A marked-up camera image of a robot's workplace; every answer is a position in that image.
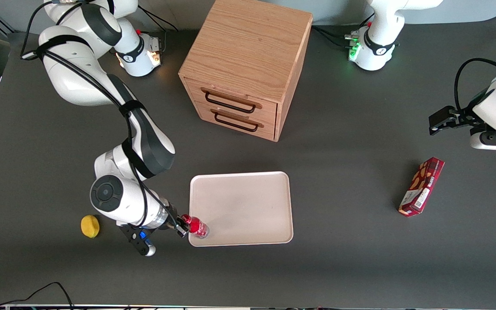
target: white tray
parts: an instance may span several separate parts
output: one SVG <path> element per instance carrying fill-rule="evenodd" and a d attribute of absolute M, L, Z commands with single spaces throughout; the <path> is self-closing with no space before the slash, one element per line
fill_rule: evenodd
<path fill-rule="evenodd" d="M 209 227 L 195 247 L 288 243 L 294 236 L 288 176 L 281 171 L 197 175 L 189 214 Z"/>

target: wooden drawer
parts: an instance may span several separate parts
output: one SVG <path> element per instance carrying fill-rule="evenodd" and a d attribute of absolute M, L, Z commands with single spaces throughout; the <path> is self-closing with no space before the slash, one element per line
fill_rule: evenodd
<path fill-rule="evenodd" d="M 250 120 L 275 124 L 277 118 L 277 104 L 265 100 L 239 96 L 224 90 L 217 90 L 208 84 L 185 78 L 185 83 L 191 100 L 194 103 L 202 102 L 224 112 L 247 117 Z"/>
<path fill-rule="evenodd" d="M 204 102 L 195 102 L 195 106 L 198 115 L 205 121 L 260 138 L 273 140 L 274 122 L 250 118 L 250 116 L 231 112 L 228 108 L 219 108 Z"/>
<path fill-rule="evenodd" d="M 224 124 L 221 117 L 232 115 L 243 128 L 238 122 L 251 129 L 261 124 L 252 135 L 278 141 L 312 21 L 309 12 L 260 0 L 215 0 L 179 70 L 198 114 L 242 132 L 249 130 Z"/>

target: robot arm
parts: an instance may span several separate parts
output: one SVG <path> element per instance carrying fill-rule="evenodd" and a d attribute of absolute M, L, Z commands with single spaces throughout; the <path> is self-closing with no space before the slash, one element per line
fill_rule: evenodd
<path fill-rule="evenodd" d="M 469 59 L 462 68 L 472 61 L 484 61 L 492 65 L 495 62 L 488 59 Z M 447 128 L 471 126 L 470 145 L 475 149 L 496 150 L 496 78 L 491 85 L 477 94 L 466 108 L 445 106 L 429 117 L 430 135 Z"/>
<path fill-rule="evenodd" d="M 435 8 L 443 0 L 367 0 L 374 9 L 372 26 L 363 26 L 346 35 L 352 40 L 348 60 L 359 67 L 375 71 L 391 59 L 394 42 L 405 25 L 405 17 L 399 10 L 422 10 Z"/>
<path fill-rule="evenodd" d="M 77 31 L 97 59 L 114 47 L 120 65 L 135 77 L 145 76 L 160 65 L 158 38 L 137 33 L 124 18 L 136 11 L 137 0 L 70 1 L 48 4 L 45 6 L 47 15 L 57 25 Z"/>
<path fill-rule="evenodd" d="M 157 228 L 173 228 L 184 237 L 189 227 L 175 208 L 142 183 L 171 167 L 175 149 L 168 137 L 131 90 L 102 70 L 77 31 L 63 25 L 49 27 L 41 33 L 39 45 L 36 53 L 61 97 L 84 106 L 115 104 L 130 126 L 130 139 L 95 160 L 92 206 L 116 220 L 143 255 L 155 253 L 148 237 Z"/>

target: table surface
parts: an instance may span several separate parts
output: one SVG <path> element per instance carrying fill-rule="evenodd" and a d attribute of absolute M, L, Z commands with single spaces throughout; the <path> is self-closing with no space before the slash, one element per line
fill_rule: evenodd
<path fill-rule="evenodd" d="M 378 72 L 312 33 L 278 143 L 198 118 L 177 76 L 195 34 L 170 33 L 163 66 L 146 77 L 100 60 L 177 149 L 171 170 L 146 183 L 187 212 L 195 175 L 284 171 L 294 239 L 195 248 L 164 231 L 152 237 L 157 254 L 142 257 L 108 219 L 85 238 L 93 161 L 126 126 L 113 106 L 62 100 L 40 61 L 18 59 L 14 35 L 0 83 L 0 302 L 60 281 L 76 304 L 496 309 L 496 152 L 471 149 L 467 129 L 428 135 L 428 116 L 453 104 L 461 63 L 496 60 L 496 19 L 407 25 Z M 465 69 L 461 102 L 495 75 Z M 435 191 L 405 218 L 396 208 L 433 156 L 445 161 Z M 52 288 L 32 302 L 65 297 Z"/>

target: black metal handle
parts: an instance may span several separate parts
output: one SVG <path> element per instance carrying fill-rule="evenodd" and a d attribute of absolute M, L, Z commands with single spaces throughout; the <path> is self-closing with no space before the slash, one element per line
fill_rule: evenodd
<path fill-rule="evenodd" d="M 214 113 L 214 118 L 215 118 L 215 121 L 216 122 L 220 122 L 222 124 L 226 124 L 226 125 L 229 125 L 229 126 L 238 128 L 238 129 L 246 130 L 248 132 L 255 132 L 257 130 L 258 126 L 259 126 L 258 124 L 252 124 L 252 123 L 250 123 L 250 125 L 256 126 L 254 129 L 251 129 L 251 128 L 247 128 L 247 127 L 244 127 L 244 126 L 236 125 L 236 124 L 233 124 L 232 122 L 220 120 L 219 118 L 217 118 L 218 115 L 221 115 L 218 112 L 213 112 L 213 113 Z"/>
<path fill-rule="evenodd" d="M 239 111 L 239 112 L 253 113 L 256 110 L 256 105 L 255 104 L 252 104 L 252 108 L 250 110 L 246 110 L 245 108 L 239 108 L 238 106 L 234 106 L 234 105 L 226 104 L 224 102 L 219 102 L 217 100 L 210 99 L 210 98 L 208 98 L 208 96 L 210 96 L 210 92 L 206 92 L 206 96 L 205 97 L 206 97 L 206 101 L 207 102 L 211 102 L 213 104 L 224 106 L 226 108 L 230 108 L 230 109 L 233 109 L 233 110 L 236 110 L 236 111 Z"/>

